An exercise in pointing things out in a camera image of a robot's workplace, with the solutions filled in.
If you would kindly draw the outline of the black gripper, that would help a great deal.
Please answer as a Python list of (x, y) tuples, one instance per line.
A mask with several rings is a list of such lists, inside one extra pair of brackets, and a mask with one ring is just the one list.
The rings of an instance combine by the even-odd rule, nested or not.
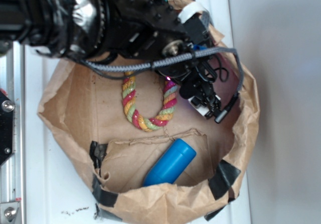
[(122, 56), (146, 60), (150, 69), (180, 85), (180, 95), (206, 118), (222, 118), (213, 83), (217, 58), (209, 34), (208, 13), (184, 18), (169, 0), (105, 0), (109, 64)]

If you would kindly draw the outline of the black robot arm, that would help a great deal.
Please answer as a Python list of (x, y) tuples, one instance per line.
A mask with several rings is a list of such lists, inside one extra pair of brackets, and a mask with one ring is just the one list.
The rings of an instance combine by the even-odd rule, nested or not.
[(176, 10), (170, 0), (1, 0), (1, 53), (18, 42), (106, 78), (153, 70), (179, 84), (181, 97), (206, 118), (220, 122), (210, 23), (196, 3)]

